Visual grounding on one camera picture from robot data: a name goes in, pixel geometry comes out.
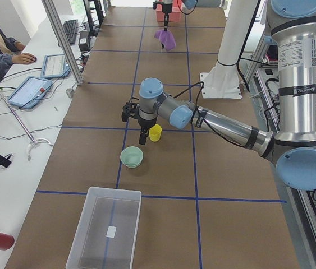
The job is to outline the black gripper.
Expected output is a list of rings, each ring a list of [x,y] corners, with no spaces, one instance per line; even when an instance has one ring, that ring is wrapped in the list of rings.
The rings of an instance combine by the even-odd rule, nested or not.
[[[157,122],[157,118],[153,119],[143,119],[139,118],[138,119],[138,124],[141,127],[140,130],[140,135],[139,135],[139,144],[140,145],[145,145],[146,144],[146,139],[149,136],[149,129],[152,128]]]
[[[169,13],[172,12],[172,3],[166,3],[162,2],[162,12],[164,13],[164,18],[163,18],[163,26],[164,26],[164,31],[168,30],[168,23],[169,23]]]

